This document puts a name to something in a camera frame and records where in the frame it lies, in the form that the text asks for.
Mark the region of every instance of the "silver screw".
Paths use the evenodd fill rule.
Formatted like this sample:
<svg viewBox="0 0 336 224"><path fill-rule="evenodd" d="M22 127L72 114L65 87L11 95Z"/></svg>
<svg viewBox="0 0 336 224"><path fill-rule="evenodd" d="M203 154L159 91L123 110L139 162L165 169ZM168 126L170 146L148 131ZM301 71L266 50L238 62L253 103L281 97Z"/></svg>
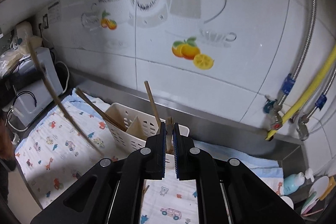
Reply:
<svg viewBox="0 0 336 224"><path fill-rule="evenodd" d="M140 150L140 153L141 153L142 155L148 155L150 152L151 152L151 149L148 148L148 147L144 147L144 148L142 148L142 149Z"/></svg>
<svg viewBox="0 0 336 224"><path fill-rule="evenodd" d="M109 159L102 159L100 161L100 166L102 166L102 167L109 166L110 164L111 164L111 161Z"/></svg>
<svg viewBox="0 0 336 224"><path fill-rule="evenodd" d="M189 151L191 154L198 154L200 152L200 150L197 147L193 147Z"/></svg>
<svg viewBox="0 0 336 224"><path fill-rule="evenodd" d="M232 165L232 166L238 166L240 164L240 161L237 160L237 159L230 159L229 163Z"/></svg>

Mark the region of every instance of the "soap bottle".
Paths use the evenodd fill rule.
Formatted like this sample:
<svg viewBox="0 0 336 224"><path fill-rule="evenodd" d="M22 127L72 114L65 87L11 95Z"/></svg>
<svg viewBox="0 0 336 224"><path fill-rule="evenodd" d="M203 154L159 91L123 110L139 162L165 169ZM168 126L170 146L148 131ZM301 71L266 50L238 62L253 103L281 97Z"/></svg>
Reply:
<svg viewBox="0 0 336 224"><path fill-rule="evenodd" d="M298 174L292 174L288 177L286 177L283 180L283 193L284 195L289 195L291 193L294 193L302 184L305 183L306 179L311 179L312 182L314 182L314 176L312 169L308 169L305 172L305 175L303 172L300 172Z"/></svg>

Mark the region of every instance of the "white plastic basket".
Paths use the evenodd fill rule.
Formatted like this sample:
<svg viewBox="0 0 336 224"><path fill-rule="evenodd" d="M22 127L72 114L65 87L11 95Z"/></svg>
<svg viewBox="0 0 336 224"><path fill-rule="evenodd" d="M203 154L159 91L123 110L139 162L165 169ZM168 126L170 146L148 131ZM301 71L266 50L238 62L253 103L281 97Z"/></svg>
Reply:
<svg viewBox="0 0 336 224"><path fill-rule="evenodd" d="M105 113L126 126L127 131L124 132L105 121L116 144L129 153L145 147L146 138L155 135L159 129L154 116L119 103L113 103ZM189 135L189 128L179 125L179 129L181 135ZM174 155L166 154L166 167L175 168Z"/></svg>

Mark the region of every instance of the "wooden chopstick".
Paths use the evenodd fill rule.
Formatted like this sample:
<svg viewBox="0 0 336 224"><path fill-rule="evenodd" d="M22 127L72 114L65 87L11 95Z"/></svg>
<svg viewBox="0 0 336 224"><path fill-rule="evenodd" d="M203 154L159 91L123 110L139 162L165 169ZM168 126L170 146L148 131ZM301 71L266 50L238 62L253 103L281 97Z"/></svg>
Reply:
<svg viewBox="0 0 336 224"><path fill-rule="evenodd" d="M37 58L36 52L33 49L32 45L30 44L29 41L27 41L27 45L28 45L28 49L30 52L30 56L31 59L35 65L35 68L39 71L43 72L43 69L40 65L40 62ZM82 135L85 140L102 156L104 157L104 154L92 143L92 141L88 138L88 136L86 136L86 134L82 131L82 129L77 125L77 123L75 122L75 120L71 117L71 115L67 112L67 110L65 109L65 107L62 105L60 99L58 98L56 92L54 91L52 85L50 84L49 80L47 79L47 77L45 77L45 74L43 73L43 78L42 81L45 85L45 87L47 88L48 92L50 93L51 97L53 98L54 102L58 105L58 107L61 109L61 111L64 114L64 117L66 119L68 119L68 121L73 125L73 127L80 133L80 135Z"/></svg>
<svg viewBox="0 0 336 224"><path fill-rule="evenodd" d="M108 121L110 124L113 124L115 127L119 128L122 131L126 131L127 128L119 124L116 120L112 119L109 115L103 112L99 107L97 107L94 103L92 103L89 98L79 89L76 88L76 94L81 97L89 106L91 106L97 113L104 118L104 120Z"/></svg>
<svg viewBox="0 0 336 224"><path fill-rule="evenodd" d="M145 83L145 87L146 87L146 90L147 90L149 101L151 102L151 107L152 107L152 110L154 112L154 116L155 116L155 119L156 119L156 122L157 122L157 126L159 127L158 132L160 132L161 120L160 120L160 117L159 117L158 110L156 109L156 105L155 105L154 98L153 98L153 95L152 95L152 92L151 92L151 88L149 87L148 81L145 81L144 83Z"/></svg>

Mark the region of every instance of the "tiled wall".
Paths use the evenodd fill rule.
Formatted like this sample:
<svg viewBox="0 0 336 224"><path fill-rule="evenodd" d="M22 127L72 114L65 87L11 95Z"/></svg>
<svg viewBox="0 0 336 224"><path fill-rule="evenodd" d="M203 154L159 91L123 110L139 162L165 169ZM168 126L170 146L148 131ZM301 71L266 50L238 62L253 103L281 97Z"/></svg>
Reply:
<svg viewBox="0 0 336 224"><path fill-rule="evenodd" d="M69 66L129 88L266 128L265 95L275 98L305 39L310 0L60 0L62 20L43 31ZM105 28L81 23L99 16ZM335 43L336 0L318 0L311 48L283 110L309 85ZM328 101L308 123L309 165L336 155ZM288 123L280 134L297 137Z"/></svg>

